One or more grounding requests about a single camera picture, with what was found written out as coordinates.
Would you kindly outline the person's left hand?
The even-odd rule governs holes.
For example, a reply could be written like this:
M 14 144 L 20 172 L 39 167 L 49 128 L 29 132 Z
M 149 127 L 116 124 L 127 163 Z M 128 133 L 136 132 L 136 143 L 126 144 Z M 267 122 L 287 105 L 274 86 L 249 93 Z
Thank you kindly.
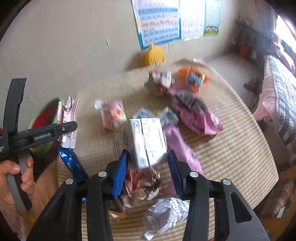
M 1 199 L 10 206 L 14 206 L 18 197 L 18 187 L 28 196 L 34 194 L 35 182 L 33 174 L 34 160 L 31 155 L 26 160 L 26 168 L 21 173 L 19 164 L 12 160 L 1 161 Z

